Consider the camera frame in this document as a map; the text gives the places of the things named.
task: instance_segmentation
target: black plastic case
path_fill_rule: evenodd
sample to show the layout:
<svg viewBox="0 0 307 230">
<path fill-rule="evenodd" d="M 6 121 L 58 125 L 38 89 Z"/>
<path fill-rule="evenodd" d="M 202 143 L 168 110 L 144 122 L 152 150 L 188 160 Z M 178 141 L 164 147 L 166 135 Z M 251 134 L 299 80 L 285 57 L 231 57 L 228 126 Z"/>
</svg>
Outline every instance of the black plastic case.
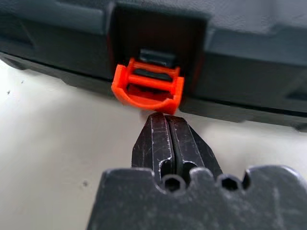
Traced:
<svg viewBox="0 0 307 230">
<path fill-rule="evenodd" d="M 180 110 L 307 129 L 303 0 L 0 0 L 0 59 L 112 95 L 117 64 L 170 53 Z"/>
</svg>

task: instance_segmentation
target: orange plastic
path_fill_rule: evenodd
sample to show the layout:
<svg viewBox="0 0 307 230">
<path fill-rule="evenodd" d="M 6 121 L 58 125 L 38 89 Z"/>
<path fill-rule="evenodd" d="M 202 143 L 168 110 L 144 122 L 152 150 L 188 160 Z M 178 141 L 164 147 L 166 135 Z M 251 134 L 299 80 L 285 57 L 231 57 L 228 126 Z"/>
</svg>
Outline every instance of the orange plastic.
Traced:
<svg viewBox="0 0 307 230">
<path fill-rule="evenodd" d="M 166 73 L 173 81 L 168 82 L 135 75 L 133 72 L 136 69 Z M 134 58 L 131 58 L 127 67 L 117 65 L 112 91 L 124 104 L 173 115 L 180 105 L 184 85 L 184 78 L 180 77 L 179 73 L 179 67 L 169 69 L 137 62 Z"/>
</svg>

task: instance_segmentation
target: orange plastic latch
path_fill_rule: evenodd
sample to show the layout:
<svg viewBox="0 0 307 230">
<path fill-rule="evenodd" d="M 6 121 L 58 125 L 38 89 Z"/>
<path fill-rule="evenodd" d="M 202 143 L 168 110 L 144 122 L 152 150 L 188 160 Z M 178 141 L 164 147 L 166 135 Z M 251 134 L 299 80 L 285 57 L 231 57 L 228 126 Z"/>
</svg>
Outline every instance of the orange plastic latch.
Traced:
<svg viewBox="0 0 307 230">
<path fill-rule="evenodd" d="M 136 69 L 167 74 L 172 82 L 133 74 Z M 117 65 L 112 91 L 124 104 L 173 115 L 179 107 L 184 78 L 180 68 L 169 69 L 130 59 L 128 66 Z"/>
</svg>

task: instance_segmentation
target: white surface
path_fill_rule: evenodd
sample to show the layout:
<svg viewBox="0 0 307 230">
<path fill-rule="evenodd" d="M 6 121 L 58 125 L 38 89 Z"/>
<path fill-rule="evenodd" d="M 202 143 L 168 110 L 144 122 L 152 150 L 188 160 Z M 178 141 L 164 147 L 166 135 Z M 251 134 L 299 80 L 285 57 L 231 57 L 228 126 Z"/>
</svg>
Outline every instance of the white surface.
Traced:
<svg viewBox="0 0 307 230">
<path fill-rule="evenodd" d="M 211 146 L 225 173 L 241 178 L 251 165 L 285 164 L 307 179 L 307 134 L 177 115 Z M 115 100 L 0 62 L 0 229 L 84 230 L 101 173 L 130 166 L 146 119 Z"/>
</svg>

